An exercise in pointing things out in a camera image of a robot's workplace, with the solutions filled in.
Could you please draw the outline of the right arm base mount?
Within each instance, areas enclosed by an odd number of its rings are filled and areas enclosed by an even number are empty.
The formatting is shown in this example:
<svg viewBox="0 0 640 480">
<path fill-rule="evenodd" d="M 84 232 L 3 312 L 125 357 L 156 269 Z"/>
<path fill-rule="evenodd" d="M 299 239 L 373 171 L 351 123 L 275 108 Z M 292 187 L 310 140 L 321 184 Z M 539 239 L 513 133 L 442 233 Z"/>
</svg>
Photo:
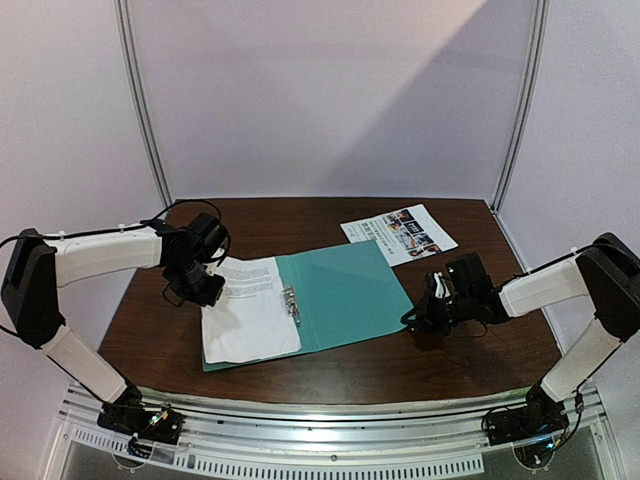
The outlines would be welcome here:
<svg viewBox="0 0 640 480">
<path fill-rule="evenodd" d="M 584 412 L 582 395 L 576 397 L 574 409 L 578 417 L 572 430 L 569 430 L 564 403 L 542 399 L 528 400 L 525 406 L 516 409 L 489 410 L 481 420 L 481 430 L 492 446 L 549 436 L 545 450 L 557 450 L 573 437 L 579 427 Z"/>
</svg>

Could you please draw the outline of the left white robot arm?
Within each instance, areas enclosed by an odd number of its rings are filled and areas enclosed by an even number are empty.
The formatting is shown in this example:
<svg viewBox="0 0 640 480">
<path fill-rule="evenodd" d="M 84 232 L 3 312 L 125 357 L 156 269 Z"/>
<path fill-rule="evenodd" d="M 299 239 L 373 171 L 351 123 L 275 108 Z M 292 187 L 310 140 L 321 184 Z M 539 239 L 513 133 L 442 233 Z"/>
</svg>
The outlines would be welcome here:
<svg viewBox="0 0 640 480">
<path fill-rule="evenodd" d="M 177 307 L 213 306 L 224 285 L 215 268 L 230 247 L 228 230 L 217 218 L 201 214 L 187 226 L 155 219 L 78 233 L 27 229 L 10 241 L 14 248 L 1 301 L 14 336 L 110 405 L 111 419 L 126 433 L 141 433 L 149 423 L 146 408 L 129 397 L 134 389 L 124 375 L 69 325 L 61 294 L 98 277 L 159 268 L 167 301 Z"/>
</svg>

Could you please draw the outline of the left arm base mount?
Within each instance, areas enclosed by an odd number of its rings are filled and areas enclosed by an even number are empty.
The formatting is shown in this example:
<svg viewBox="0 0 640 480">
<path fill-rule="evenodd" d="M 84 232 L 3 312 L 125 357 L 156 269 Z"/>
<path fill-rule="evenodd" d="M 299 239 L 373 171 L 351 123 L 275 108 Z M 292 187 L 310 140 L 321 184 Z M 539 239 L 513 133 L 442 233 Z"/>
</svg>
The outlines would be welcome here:
<svg viewBox="0 0 640 480">
<path fill-rule="evenodd" d="M 140 405 L 104 404 L 97 424 L 101 428 L 137 436 L 142 440 L 176 445 L 184 421 L 183 414 L 168 406 L 147 410 Z"/>
</svg>

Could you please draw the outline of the white text paper sheet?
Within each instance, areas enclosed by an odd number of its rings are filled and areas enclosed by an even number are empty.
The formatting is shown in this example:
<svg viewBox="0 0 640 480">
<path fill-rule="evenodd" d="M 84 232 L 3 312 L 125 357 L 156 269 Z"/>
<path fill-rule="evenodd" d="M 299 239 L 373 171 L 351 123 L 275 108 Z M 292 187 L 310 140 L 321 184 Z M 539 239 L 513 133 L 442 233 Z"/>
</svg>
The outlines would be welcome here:
<svg viewBox="0 0 640 480">
<path fill-rule="evenodd" d="M 225 259 L 215 269 L 225 280 L 213 307 L 201 309 L 204 360 L 208 364 L 243 364 L 301 349 L 288 313 L 276 260 Z"/>
</svg>

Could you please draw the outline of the teal plastic folder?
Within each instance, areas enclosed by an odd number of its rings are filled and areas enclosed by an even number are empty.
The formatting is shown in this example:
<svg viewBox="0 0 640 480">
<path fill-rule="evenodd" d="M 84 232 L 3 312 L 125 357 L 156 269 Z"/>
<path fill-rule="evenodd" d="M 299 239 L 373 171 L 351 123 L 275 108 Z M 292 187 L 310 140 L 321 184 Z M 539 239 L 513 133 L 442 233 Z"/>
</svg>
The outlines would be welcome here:
<svg viewBox="0 0 640 480">
<path fill-rule="evenodd" d="M 274 256 L 283 285 L 295 289 L 301 313 L 301 349 L 279 359 L 316 353 L 401 330 L 412 303 L 373 241 Z M 206 372 L 243 364 L 208 364 Z"/>
</svg>

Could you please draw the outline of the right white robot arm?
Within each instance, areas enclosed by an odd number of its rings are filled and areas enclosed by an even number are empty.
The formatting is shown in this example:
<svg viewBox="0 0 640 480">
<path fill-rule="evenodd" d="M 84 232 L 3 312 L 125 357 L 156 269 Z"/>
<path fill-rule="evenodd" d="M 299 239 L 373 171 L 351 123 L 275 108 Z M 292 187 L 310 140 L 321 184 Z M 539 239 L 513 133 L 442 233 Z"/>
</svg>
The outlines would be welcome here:
<svg viewBox="0 0 640 480">
<path fill-rule="evenodd" d="M 416 331 L 448 335 L 463 322 L 505 324 L 573 300 L 590 303 L 591 319 L 530 389 L 532 402 L 517 415 L 521 432 L 537 436 L 554 422 L 554 405 L 575 392 L 639 331 L 639 256 L 617 235 L 603 233 L 592 243 L 499 285 L 478 254 L 458 256 L 446 263 L 443 273 L 427 275 L 422 298 L 401 322 Z"/>
</svg>

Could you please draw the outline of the metal folder clip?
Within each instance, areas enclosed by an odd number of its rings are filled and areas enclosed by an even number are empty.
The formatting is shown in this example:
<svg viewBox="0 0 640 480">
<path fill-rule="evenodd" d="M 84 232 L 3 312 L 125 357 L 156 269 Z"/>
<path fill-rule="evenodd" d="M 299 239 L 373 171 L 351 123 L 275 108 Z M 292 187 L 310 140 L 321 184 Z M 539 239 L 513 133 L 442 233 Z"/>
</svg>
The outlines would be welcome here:
<svg viewBox="0 0 640 480">
<path fill-rule="evenodd" d="M 301 325 L 301 313 L 294 287 L 285 285 L 282 296 L 287 314 L 292 318 L 294 324 L 299 327 Z"/>
</svg>

